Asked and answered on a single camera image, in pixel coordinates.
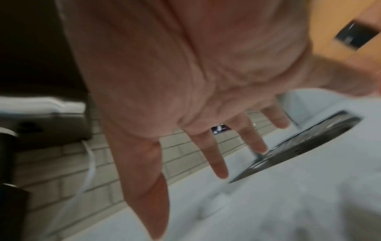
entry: finger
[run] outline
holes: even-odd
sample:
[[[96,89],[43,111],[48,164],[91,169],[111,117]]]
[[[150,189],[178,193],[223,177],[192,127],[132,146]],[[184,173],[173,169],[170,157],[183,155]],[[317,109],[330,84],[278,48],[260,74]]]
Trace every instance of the finger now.
[[[350,96],[367,96],[378,91],[380,79],[364,68],[315,56],[310,73],[299,88],[322,88]]]
[[[274,100],[274,103],[269,107],[263,108],[261,112],[278,128],[286,129],[290,125],[288,116],[277,100]]]
[[[242,140],[253,150],[260,153],[267,151],[267,146],[257,133],[250,118],[245,113],[240,113],[225,122],[227,126],[238,132]]]
[[[229,171],[225,160],[219,152],[218,144],[211,130],[207,130],[198,135],[189,135],[193,143],[199,147],[205,158],[209,162],[214,173],[222,179],[229,177]]]
[[[134,137],[108,125],[104,125],[104,131],[118,169],[124,200],[152,239],[160,239],[168,225],[169,198],[158,139]]]

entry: brick wall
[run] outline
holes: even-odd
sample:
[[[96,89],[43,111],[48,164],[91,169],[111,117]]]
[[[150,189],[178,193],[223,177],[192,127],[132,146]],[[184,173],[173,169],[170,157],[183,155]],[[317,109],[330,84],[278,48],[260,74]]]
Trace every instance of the brick wall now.
[[[275,130],[260,112],[249,112],[248,115],[261,135]],[[96,158],[96,177],[79,203],[50,235],[49,241],[62,240],[127,207],[95,106],[91,109],[91,118],[94,137],[89,145]],[[245,146],[234,131],[219,134],[216,139],[224,156]],[[208,166],[199,149],[180,129],[162,137],[160,143],[168,185]],[[75,195],[84,181],[87,168],[87,154],[81,143],[18,153],[16,185],[32,193],[25,223],[25,241],[34,240]]]

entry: hand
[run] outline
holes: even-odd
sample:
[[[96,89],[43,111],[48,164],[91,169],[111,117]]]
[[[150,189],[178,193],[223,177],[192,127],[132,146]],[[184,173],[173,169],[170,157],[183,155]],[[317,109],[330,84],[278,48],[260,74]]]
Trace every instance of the hand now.
[[[265,152],[246,109],[286,128],[277,94],[377,90],[371,74],[312,55],[303,1],[61,0],[58,8],[100,110],[125,200],[153,239],[169,217],[161,136],[182,128],[216,175],[227,178],[212,126],[225,123]]]

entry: sink basin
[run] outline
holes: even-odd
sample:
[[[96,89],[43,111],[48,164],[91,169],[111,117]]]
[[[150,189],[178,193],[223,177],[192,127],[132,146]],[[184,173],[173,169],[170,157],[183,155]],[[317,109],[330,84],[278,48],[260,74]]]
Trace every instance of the sink basin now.
[[[313,150],[352,129],[361,118],[346,111],[341,111],[321,121],[313,127],[285,140],[272,148],[263,158],[239,174],[230,183],[251,176],[269,167],[300,156]]]

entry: power cord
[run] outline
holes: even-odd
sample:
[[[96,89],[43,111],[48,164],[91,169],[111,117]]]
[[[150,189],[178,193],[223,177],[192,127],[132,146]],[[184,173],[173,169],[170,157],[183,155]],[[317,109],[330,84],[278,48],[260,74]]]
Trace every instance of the power cord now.
[[[90,187],[91,182],[96,173],[96,164],[95,164],[95,156],[93,151],[90,149],[88,143],[85,140],[82,140],[82,144],[86,149],[86,152],[89,156],[89,171],[87,172],[85,181],[82,184],[82,187],[78,190],[77,194],[70,199],[66,205],[58,212],[58,214],[54,217],[52,222],[46,227],[40,237],[37,239],[39,241],[43,241],[61,222],[62,218],[67,214],[67,212],[76,205],[80,199],[80,197],[85,193],[85,191]]]

